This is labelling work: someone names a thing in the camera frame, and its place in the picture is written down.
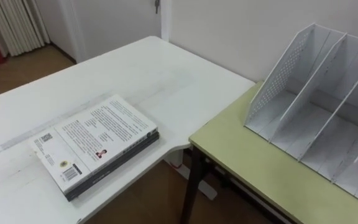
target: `green table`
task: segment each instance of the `green table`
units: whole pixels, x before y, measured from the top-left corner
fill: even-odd
[[[181,223],[188,223],[203,156],[297,223],[358,223],[358,199],[243,127],[253,86],[190,137],[194,145]]]

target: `brown floor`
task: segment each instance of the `brown floor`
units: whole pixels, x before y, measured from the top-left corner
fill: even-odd
[[[53,47],[10,58],[0,64],[0,94],[73,63]],[[208,176],[218,196],[210,201],[197,195],[191,223],[270,223],[247,202]],[[169,165],[160,162],[88,220],[96,223],[178,223],[186,180]]]

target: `door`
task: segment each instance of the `door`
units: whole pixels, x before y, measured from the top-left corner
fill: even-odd
[[[71,0],[84,59],[150,35],[161,36],[155,0]]]

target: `table leg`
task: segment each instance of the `table leg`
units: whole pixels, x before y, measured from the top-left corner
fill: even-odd
[[[170,166],[172,166],[172,168],[175,169],[183,178],[188,180],[190,175],[190,169],[183,164],[184,151],[191,152],[190,149],[177,150],[171,152],[167,157],[165,157],[164,161]],[[212,186],[203,181],[203,179],[204,178],[201,178],[200,184],[198,185],[198,190],[203,193],[205,197],[208,197],[208,199],[214,200],[218,193],[215,191],[215,189],[212,188]]]
[[[197,147],[193,148],[193,155],[191,157],[190,176],[187,182],[185,202],[181,211],[180,224],[188,224],[191,216],[191,211],[196,199],[198,184],[202,179],[203,156]]]

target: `white tabletop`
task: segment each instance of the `white tabletop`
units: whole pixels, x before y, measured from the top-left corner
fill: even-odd
[[[109,92],[155,122],[161,139],[72,202],[26,142],[0,146],[0,223],[86,220],[253,84],[148,37],[1,94],[0,145]]]

